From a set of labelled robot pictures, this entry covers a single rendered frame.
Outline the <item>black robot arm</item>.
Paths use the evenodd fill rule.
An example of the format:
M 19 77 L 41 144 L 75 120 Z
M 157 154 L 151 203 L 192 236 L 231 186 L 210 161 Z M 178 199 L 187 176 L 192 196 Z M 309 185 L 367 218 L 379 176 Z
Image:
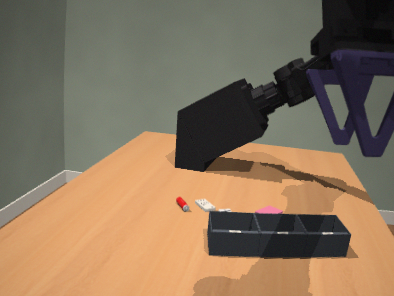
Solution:
M 394 0 L 366 0 L 366 20 L 394 22 Z M 332 62 L 319 61 L 319 56 L 314 56 L 307 62 L 304 62 L 303 58 L 295 59 L 273 73 L 277 84 L 272 81 L 256 88 L 253 88 L 251 83 L 242 86 L 241 89 L 259 125 L 267 124 L 267 115 L 286 103 L 293 107 L 314 97 L 306 71 L 326 70 L 328 63 Z

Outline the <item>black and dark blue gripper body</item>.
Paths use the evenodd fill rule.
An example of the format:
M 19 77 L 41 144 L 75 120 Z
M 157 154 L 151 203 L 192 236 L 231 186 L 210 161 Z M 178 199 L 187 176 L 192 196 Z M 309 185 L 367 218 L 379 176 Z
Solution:
M 336 50 L 394 53 L 394 22 L 366 20 L 366 0 L 322 0 L 322 19 L 323 28 L 310 41 L 319 61 L 331 62 Z

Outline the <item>dark grey rack of bins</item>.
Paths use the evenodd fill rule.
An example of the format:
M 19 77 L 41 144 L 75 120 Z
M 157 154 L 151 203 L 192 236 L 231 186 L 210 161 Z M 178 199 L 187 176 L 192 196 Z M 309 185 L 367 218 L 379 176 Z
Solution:
M 351 233 L 337 215 L 209 211 L 207 238 L 210 256 L 346 257 Z

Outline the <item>white domino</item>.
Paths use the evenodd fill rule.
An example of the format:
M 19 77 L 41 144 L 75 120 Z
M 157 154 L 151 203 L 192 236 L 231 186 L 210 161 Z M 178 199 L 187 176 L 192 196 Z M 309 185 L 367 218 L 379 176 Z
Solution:
M 195 204 L 198 205 L 205 212 L 215 211 L 216 210 L 216 207 L 213 206 L 206 199 L 195 200 Z

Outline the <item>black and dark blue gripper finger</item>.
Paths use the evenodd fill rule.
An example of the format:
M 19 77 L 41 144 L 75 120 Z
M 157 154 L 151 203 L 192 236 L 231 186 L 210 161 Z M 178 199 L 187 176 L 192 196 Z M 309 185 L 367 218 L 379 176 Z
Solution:
M 336 50 L 331 62 L 364 157 L 381 157 L 394 132 L 394 93 L 376 136 L 372 136 L 358 75 L 393 76 L 394 53 Z
M 317 70 L 308 69 L 307 79 L 321 108 L 329 132 L 335 145 L 348 145 L 354 132 L 354 126 L 348 113 L 343 129 L 339 128 L 334 111 L 325 90 L 325 85 L 340 85 L 334 69 Z M 367 98 L 374 75 L 358 75 L 363 102 Z

